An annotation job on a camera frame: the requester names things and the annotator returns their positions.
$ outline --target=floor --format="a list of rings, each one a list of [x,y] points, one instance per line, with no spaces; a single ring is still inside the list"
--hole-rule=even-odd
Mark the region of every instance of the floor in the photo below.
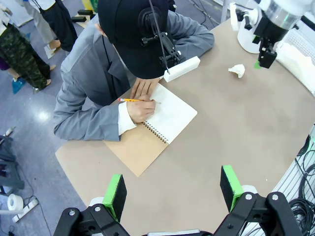
[[[221,18],[221,7],[211,0],[201,0],[208,12],[217,22]],[[81,0],[64,0],[71,16],[76,15],[77,10],[83,8]],[[189,0],[176,1],[177,12],[189,16],[198,22],[204,20],[204,15],[198,11]],[[206,19],[204,25],[212,29],[217,24]],[[83,28],[75,24],[79,34]],[[22,180],[25,177],[32,185],[34,195],[41,203],[43,213],[47,220],[50,232],[45,224],[40,207],[36,206],[30,213],[13,224],[11,217],[1,216],[0,236],[7,235],[9,229],[13,229],[18,236],[49,236],[53,235],[61,212],[67,207],[85,209],[85,205],[73,189],[65,173],[61,169],[56,157],[56,150],[64,143],[53,134],[53,110],[56,95],[61,87],[60,64],[65,58],[65,52],[60,50],[51,59],[47,59],[44,52],[44,43],[34,27],[29,22],[21,27],[25,34],[30,33],[31,44],[37,53],[50,65],[57,68],[52,72],[52,84],[41,92],[33,93],[30,85],[26,84],[16,95],[12,93],[12,78],[0,71],[0,133],[8,128],[15,127],[11,137],[14,139],[13,150],[17,161],[23,169],[25,176],[18,169]],[[32,195],[30,186],[25,181],[25,189],[17,194],[23,198]],[[0,196],[3,203],[2,209],[7,209],[7,197]]]

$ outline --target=ear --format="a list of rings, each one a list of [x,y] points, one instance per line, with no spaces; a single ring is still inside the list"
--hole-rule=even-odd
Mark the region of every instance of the ear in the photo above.
[[[99,31],[103,36],[106,37],[106,34],[104,33],[104,31],[103,31],[102,28],[100,27],[99,23],[96,23],[96,24],[95,24],[95,27],[98,29],[98,31]]]

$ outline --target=gray blazer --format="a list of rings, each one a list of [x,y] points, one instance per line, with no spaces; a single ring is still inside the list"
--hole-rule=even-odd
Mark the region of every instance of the gray blazer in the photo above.
[[[61,65],[63,85],[57,95],[54,133],[68,140],[119,141],[118,105],[110,104],[130,85],[119,56],[105,37],[108,62],[101,34],[93,23],[82,31]],[[213,47],[213,34],[191,18],[169,11],[168,30],[187,59],[200,57]],[[82,111],[87,97],[100,109]]]

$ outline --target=person's left hand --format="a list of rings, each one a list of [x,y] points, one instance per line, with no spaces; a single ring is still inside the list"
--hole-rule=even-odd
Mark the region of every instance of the person's left hand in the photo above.
[[[6,9],[5,9],[5,12],[8,13],[10,16],[12,16],[12,11],[10,11],[9,8],[6,8]]]
[[[158,82],[159,82],[159,78],[150,79],[150,80],[137,78],[136,82],[134,83],[132,87],[130,98],[131,99],[138,98],[145,94],[151,97]]]

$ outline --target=notebook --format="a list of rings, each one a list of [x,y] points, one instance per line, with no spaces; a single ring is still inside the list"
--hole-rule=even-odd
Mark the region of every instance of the notebook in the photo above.
[[[125,132],[120,142],[104,141],[115,155],[140,176],[197,115],[197,111],[158,84],[151,96],[154,115]]]

